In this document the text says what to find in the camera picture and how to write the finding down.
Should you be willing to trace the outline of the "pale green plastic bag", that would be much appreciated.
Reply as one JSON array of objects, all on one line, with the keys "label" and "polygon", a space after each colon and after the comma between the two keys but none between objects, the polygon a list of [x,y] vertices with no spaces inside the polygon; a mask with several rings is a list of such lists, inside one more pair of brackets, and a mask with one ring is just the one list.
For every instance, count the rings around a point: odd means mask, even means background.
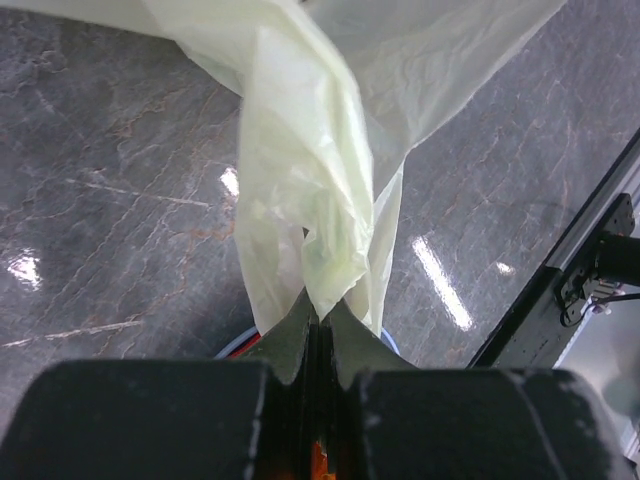
[{"label": "pale green plastic bag", "polygon": [[150,1],[162,33],[242,98],[235,242],[254,321],[306,291],[381,329],[408,153],[557,1]]}]

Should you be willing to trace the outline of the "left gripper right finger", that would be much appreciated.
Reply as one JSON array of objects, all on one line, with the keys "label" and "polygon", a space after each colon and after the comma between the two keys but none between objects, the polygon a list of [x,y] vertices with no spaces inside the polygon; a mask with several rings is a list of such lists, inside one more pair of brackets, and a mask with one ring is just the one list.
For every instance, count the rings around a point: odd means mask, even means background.
[{"label": "left gripper right finger", "polygon": [[361,373],[407,371],[415,366],[387,347],[351,311],[345,300],[321,322],[329,333],[337,381],[348,390]]}]

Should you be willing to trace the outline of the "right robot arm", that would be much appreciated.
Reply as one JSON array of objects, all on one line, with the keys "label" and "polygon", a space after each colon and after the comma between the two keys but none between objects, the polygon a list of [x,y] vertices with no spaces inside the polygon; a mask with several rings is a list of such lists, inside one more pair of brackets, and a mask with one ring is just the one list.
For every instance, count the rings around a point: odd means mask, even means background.
[{"label": "right robot arm", "polygon": [[621,193],[569,262],[555,290],[562,326],[573,327],[589,311],[639,297],[621,292],[625,285],[639,285],[639,240],[632,236],[635,227],[631,196]]}]

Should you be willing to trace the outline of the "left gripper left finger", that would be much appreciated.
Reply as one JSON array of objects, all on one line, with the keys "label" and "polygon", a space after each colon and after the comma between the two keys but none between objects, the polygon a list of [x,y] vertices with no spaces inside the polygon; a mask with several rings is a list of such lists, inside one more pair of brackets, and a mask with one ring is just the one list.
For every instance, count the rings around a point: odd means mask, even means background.
[{"label": "left gripper left finger", "polygon": [[319,318],[305,289],[289,312],[256,343],[239,355],[242,361],[260,361],[283,385],[294,383]]}]

